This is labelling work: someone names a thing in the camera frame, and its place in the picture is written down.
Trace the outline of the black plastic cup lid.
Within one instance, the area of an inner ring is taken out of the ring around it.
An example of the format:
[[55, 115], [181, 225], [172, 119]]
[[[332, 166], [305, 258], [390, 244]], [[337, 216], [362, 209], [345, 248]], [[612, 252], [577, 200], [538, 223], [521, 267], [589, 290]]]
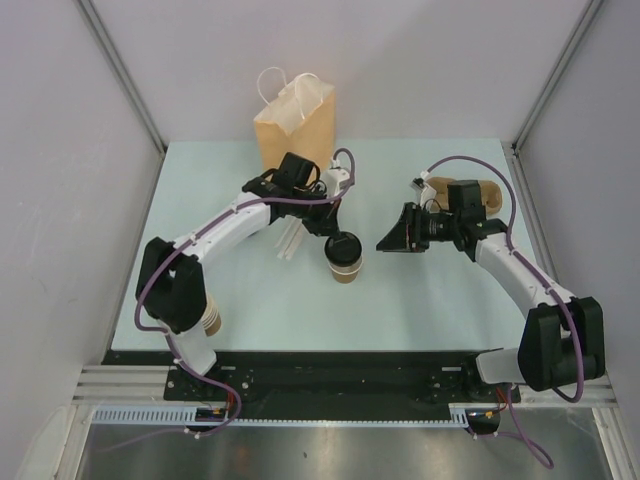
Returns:
[[326, 240], [324, 254], [335, 266], [351, 266], [361, 259], [362, 244], [355, 234], [347, 231], [340, 232]]

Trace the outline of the single brown paper cup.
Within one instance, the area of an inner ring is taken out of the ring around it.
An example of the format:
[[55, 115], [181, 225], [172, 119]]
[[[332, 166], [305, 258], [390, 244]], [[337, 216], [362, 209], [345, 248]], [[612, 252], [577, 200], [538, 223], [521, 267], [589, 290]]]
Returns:
[[349, 284], [353, 282], [362, 268], [362, 261], [363, 258], [359, 258], [353, 264], [347, 266], [338, 266], [334, 263], [329, 263], [333, 279], [340, 284]]

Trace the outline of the stack of brown paper cups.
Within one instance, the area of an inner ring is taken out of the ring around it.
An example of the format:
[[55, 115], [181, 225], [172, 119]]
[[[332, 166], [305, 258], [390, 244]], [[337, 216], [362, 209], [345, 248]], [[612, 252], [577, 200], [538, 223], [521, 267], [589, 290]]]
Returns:
[[222, 326], [219, 307], [211, 294], [206, 295], [205, 310], [200, 322], [207, 337], [214, 336]]

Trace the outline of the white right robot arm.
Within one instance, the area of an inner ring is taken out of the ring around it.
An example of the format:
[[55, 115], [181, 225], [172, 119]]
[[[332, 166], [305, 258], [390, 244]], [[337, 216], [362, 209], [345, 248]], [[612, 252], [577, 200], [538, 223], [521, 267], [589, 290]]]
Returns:
[[487, 216], [476, 180], [452, 181], [448, 205], [432, 210], [436, 190], [422, 178], [412, 186], [418, 202], [404, 204], [398, 222], [376, 246], [381, 252], [421, 253], [449, 242], [506, 291], [525, 318], [518, 347], [479, 353], [461, 376], [463, 393], [484, 401], [498, 384], [525, 384], [541, 392], [575, 385], [605, 373], [603, 310], [592, 297], [559, 286], [513, 244], [502, 220]]

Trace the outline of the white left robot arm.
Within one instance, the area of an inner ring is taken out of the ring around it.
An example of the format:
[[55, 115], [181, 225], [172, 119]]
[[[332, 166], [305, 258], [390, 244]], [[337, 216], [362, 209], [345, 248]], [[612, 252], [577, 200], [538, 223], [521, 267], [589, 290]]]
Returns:
[[288, 152], [280, 165], [247, 181], [225, 210], [206, 224], [174, 241], [159, 237], [144, 249], [135, 289], [134, 323], [146, 327], [141, 315], [155, 320], [151, 331], [161, 333], [185, 371], [186, 387], [197, 398], [214, 397], [221, 387], [212, 369], [217, 355], [209, 339], [221, 326], [218, 306], [206, 288], [205, 270], [245, 239], [281, 218], [295, 218], [311, 235], [325, 238], [324, 254], [333, 277], [349, 283], [363, 262], [359, 238], [340, 228], [342, 198], [354, 186], [356, 165], [332, 158], [327, 170]]

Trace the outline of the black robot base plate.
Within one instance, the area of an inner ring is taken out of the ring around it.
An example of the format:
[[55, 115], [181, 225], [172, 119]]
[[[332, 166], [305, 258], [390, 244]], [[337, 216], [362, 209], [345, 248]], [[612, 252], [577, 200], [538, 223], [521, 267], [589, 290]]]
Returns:
[[205, 381], [169, 372], [170, 401], [242, 401], [243, 420], [447, 420], [453, 403], [495, 405], [504, 384], [484, 384], [472, 351], [221, 352]]

